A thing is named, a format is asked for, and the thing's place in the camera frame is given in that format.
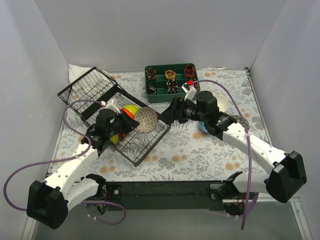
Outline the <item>red floral patterned bowl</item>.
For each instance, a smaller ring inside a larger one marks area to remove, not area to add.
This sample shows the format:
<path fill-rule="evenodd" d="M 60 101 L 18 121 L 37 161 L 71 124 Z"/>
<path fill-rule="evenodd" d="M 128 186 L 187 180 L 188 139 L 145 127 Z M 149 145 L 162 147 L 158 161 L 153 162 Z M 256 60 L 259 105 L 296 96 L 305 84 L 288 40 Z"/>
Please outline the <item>red floral patterned bowl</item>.
<path fill-rule="evenodd" d="M 247 119 L 244 117 L 242 118 L 240 115 L 233 115 L 232 117 L 237 121 L 237 123 L 241 124 L 243 128 L 247 128 L 248 130 L 250 129 L 250 124 Z"/>

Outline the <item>brown lattice patterned bowl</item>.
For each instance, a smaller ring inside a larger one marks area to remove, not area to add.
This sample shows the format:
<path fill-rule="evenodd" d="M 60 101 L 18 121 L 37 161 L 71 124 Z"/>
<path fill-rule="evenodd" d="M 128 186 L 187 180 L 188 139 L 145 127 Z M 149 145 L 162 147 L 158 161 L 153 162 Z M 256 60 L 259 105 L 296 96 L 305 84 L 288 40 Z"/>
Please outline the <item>brown lattice patterned bowl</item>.
<path fill-rule="evenodd" d="M 158 124 L 158 114 L 150 107 L 141 107 L 135 114 L 134 120 L 139 122 L 136 127 L 142 133 L 152 132 Z"/>

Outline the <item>white bowl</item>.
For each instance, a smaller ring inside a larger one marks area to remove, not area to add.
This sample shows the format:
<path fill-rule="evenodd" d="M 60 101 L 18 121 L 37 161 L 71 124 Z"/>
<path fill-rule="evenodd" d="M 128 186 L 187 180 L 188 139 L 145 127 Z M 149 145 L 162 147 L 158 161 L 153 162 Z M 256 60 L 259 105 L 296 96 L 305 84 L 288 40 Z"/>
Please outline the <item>white bowl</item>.
<path fill-rule="evenodd" d="M 221 112 L 226 112 L 229 110 L 230 103 L 226 97 L 223 97 L 221 95 L 216 95 L 215 98 L 217 100 L 217 106 L 219 107 L 219 110 Z"/>

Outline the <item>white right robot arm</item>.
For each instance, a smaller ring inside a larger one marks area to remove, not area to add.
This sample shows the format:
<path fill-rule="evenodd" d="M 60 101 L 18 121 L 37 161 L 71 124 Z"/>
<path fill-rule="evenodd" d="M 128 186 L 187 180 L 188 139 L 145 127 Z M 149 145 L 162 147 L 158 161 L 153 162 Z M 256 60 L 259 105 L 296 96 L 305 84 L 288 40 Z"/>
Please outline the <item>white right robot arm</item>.
<path fill-rule="evenodd" d="M 198 93 L 196 102 L 174 98 L 158 119 L 168 125 L 174 121 L 202 122 L 209 134 L 247 154 L 264 169 L 265 173 L 258 176 L 237 171 L 216 190 L 221 196 L 237 199 L 246 192 L 264 193 L 287 203 L 307 183 L 303 157 L 298 152 L 287 153 L 246 133 L 232 116 L 220 111 L 217 99 L 209 91 Z"/>

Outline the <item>blue bowl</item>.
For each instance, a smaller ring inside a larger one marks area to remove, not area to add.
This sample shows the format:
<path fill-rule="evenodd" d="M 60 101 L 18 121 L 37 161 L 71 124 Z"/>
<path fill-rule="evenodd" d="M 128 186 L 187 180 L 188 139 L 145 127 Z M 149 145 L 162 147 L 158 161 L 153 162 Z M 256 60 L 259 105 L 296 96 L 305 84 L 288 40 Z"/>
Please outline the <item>blue bowl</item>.
<path fill-rule="evenodd" d="M 206 130 L 203 122 L 198 122 L 198 127 L 199 127 L 199 129 L 200 129 L 204 134 L 209 135 L 209 133 L 208 133 L 208 131 Z"/>

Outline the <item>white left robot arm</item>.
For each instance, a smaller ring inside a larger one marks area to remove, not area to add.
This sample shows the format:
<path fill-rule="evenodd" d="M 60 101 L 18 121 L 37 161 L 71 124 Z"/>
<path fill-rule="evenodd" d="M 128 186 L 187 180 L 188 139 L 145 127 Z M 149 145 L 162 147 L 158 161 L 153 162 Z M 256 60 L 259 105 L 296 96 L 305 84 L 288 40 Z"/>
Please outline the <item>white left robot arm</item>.
<path fill-rule="evenodd" d="M 110 199 L 117 199 L 122 188 L 108 185 L 98 174 L 85 177 L 83 171 L 106 149 L 116 144 L 119 137 L 139 126 L 135 115 L 138 107 L 126 105 L 121 109 L 102 109 L 78 145 L 70 160 L 42 181 L 34 181 L 28 190 L 26 213 L 42 224 L 57 229 L 76 205 L 100 204 L 102 211 Z"/>

